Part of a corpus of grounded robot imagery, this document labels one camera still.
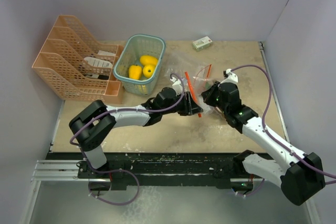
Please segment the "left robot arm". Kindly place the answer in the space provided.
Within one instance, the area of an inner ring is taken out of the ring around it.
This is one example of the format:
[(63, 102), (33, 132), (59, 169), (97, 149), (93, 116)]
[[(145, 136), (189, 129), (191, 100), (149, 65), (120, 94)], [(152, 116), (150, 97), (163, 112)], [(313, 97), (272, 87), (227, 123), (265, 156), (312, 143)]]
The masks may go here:
[(113, 107), (101, 100), (92, 102), (69, 122), (73, 133), (70, 144), (80, 148), (96, 178), (108, 172), (108, 161), (102, 142), (112, 129), (124, 126), (151, 126), (159, 123), (166, 114), (191, 116), (203, 109), (194, 101), (189, 91), (177, 94), (173, 88), (163, 88), (155, 97), (133, 107)]

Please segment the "clear zip bag red seal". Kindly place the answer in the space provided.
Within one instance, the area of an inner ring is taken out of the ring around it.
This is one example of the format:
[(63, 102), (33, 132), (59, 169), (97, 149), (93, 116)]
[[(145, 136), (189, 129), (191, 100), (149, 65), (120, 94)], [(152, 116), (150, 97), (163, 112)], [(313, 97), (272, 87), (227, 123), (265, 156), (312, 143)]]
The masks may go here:
[(209, 78), (211, 68), (212, 64), (204, 63), (190, 54), (173, 51), (169, 54), (164, 65), (164, 75), (168, 79), (172, 73), (185, 77), (187, 72), (190, 84), (195, 88), (202, 85)]

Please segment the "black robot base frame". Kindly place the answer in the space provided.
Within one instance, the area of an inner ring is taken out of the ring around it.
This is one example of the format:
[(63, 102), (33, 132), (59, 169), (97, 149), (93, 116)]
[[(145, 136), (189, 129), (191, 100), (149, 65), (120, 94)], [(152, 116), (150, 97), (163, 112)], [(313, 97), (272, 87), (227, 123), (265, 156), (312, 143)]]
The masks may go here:
[(252, 190), (259, 177), (235, 165), (235, 153), (108, 153), (108, 171), (96, 173), (86, 161), (77, 163), (78, 176), (93, 190), (129, 186), (193, 186)]

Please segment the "yellow fake fruit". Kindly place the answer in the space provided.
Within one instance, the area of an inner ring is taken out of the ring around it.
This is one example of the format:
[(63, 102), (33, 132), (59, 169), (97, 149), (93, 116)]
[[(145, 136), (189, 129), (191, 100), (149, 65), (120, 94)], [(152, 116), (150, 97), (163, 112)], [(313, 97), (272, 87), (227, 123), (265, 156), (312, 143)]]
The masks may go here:
[(146, 65), (154, 65), (154, 66), (156, 66), (158, 64), (158, 59), (156, 57), (154, 57), (154, 56), (142, 55), (140, 57), (140, 63), (143, 66), (146, 66)]
[(129, 67), (129, 78), (133, 80), (139, 80), (142, 76), (142, 67), (138, 65), (131, 65)]
[(143, 67), (142, 73), (143, 73), (145, 78), (149, 79), (153, 76), (153, 74), (155, 72), (155, 69), (156, 69), (156, 65), (147, 64)]

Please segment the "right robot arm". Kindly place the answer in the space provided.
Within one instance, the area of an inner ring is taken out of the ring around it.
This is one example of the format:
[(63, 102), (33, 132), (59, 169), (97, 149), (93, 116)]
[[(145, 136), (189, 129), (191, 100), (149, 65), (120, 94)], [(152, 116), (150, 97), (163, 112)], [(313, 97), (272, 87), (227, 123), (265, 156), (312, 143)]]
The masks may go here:
[(228, 125), (261, 146), (271, 159), (264, 159), (252, 151), (236, 157), (234, 173), (238, 177), (257, 175), (278, 186), (285, 197), (300, 206), (326, 186), (322, 175), (321, 158), (306, 154), (289, 144), (272, 130), (266, 130), (262, 118), (244, 105), (238, 86), (230, 82), (215, 82), (202, 92), (205, 104), (218, 108)]

